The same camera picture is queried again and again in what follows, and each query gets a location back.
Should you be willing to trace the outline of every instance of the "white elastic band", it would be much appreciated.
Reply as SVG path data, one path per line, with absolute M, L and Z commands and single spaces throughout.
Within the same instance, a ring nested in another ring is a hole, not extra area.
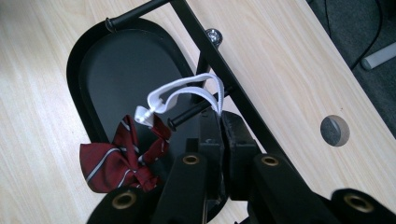
M 160 96 L 162 94 L 166 93 L 167 91 L 172 90 L 173 88 L 180 87 L 180 86 L 186 85 L 188 83 L 192 83 L 192 82 L 205 81 L 210 78 L 213 78 L 216 82 L 216 85 L 218 88 L 218 96 L 219 96 L 218 101 L 209 91 L 207 91 L 203 88 L 200 88 L 200 87 L 181 88 L 181 89 L 173 92 L 168 97 L 165 104 L 163 104 L 163 99 L 160 98 Z M 165 113 L 166 111 L 168 111 L 169 109 L 171 109 L 172 107 L 174 107 L 176 105 L 177 97 L 180 94 L 184 94 L 184 93 L 192 93 L 192 94 L 196 94 L 196 95 L 203 97 L 212 105 L 213 110 L 215 110 L 219 116 L 221 115 L 222 105 L 223 105 L 223 101 L 224 101 L 224 85 L 223 85 L 222 81 L 216 75 L 213 75 L 210 73 L 203 73 L 201 75 L 197 75 L 194 77 L 185 77 L 185 78 L 175 80 L 173 82 L 170 82 L 168 84 L 161 86 L 160 88 L 158 88 L 155 91 L 152 91 L 148 95 L 149 109 L 146 109 L 145 107 L 139 105 L 136 108 L 136 111 L 134 112 L 134 120 L 138 123 L 152 127 L 154 125 L 153 113 L 158 113 L 158 114 Z

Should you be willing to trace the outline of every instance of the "wooden table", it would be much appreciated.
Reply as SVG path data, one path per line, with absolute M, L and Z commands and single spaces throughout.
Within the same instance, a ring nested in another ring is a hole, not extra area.
M 89 138 L 67 88 L 67 57 L 97 22 L 144 2 L 0 0 L 0 223 L 81 223 L 103 198 L 80 171 Z M 360 189 L 396 212 L 396 141 L 305 0 L 189 4 L 205 28 L 222 31 L 220 52 L 312 190 L 329 198 Z M 169 5 L 145 18 L 196 66 L 198 50 Z M 329 115 L 347 123 L 342 147 L 320 135 Z M 228 204 L 213 223 L 241 221 L 245 206 Z

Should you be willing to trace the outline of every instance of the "gray floor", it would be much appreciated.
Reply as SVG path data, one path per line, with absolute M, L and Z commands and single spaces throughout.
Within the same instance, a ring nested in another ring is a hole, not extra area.
M 308 2 L 351 67 L 370 46 L 377 32 L 380 13 L 375 0 L 327 0 L 329 23 L 325 0 Z M 382 29 L 366 56 L 396 42 L 396 1 L 379 0 L 379 3 L 383 12 Z M 396 58 L 371 71 L 365 71 L 357 64 L 352 72 L 393 136 L 396 136 Z

